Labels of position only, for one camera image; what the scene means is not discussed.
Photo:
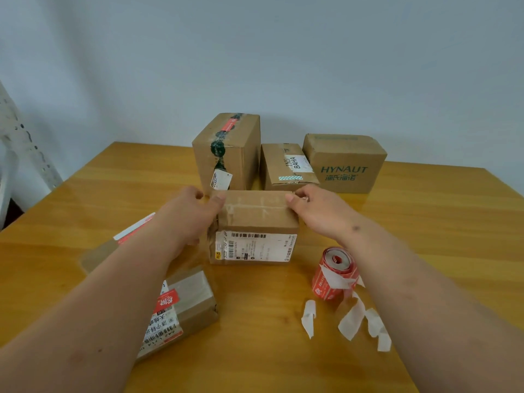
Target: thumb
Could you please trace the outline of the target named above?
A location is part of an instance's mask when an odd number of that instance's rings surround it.
[[[308,205],[307,201],[292,193],[287,193],[285,195],[285,202],[288,204],[288,207],[295,211],[299,216],[304,214]]]
[[[218,214],[226,202],[226,194],[218,193],[213,196],[206,204],[206,208],[213,216]]]

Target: brown cardboard box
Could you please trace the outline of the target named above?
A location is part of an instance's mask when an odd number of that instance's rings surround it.
[[[369,193],[388,153],[363,135],[309,133],[302,148],[320,187],[337,193]]]
[[[308,183],[318,184],[308,159],[297,144],[262,144],[260,180],[264,190],[292,192]]]
[[[86,252],[80,260],[81,267],[86,273],[92,272],[118,248],[119,242],[123,241],[118,239],[117,235]],[[162,285],[161,295],[138,352],[137,361],[202,330],[218,318],[213,291],[201,267],[168,275]]]
[[[193,151],[204,194],[211,194],[212,185],[251,189],[260,160],[260,116],[220,113],[193,140]]]
[[[286,264],[297,241],[297,214],[284,191],[226,192],[226,203],[208,231],[212,264]]]

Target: person's right arm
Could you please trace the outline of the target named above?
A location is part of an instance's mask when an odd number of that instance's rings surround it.
[[[465,295],[335,193],[308,185],[286,199],[312,230],[355,258],[420,391],[524,391],[523,331]]]

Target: person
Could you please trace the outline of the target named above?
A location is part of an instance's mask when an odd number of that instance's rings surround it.
[[[2,390],[122,391],[168,265],[224,205],[224,194],[207,203],[202,197],[194,187],[182,189],[62,302],[6,344]],[[524,391],[524,334],[518,328],[335,193],[307,185],[286,199],[313,231],[354,256],[420,391]]]

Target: person's left hand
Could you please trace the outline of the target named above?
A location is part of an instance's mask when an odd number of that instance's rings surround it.
[[[173,257],[186,244],[198,243],[199,237],[213,222],[225,203],[225,194],[219,193],[207,203],[199,201],[204,194],[193,186],[184,187],[179,194],[158,210],[148,229],[160,235],[162,243],[170,246]]]

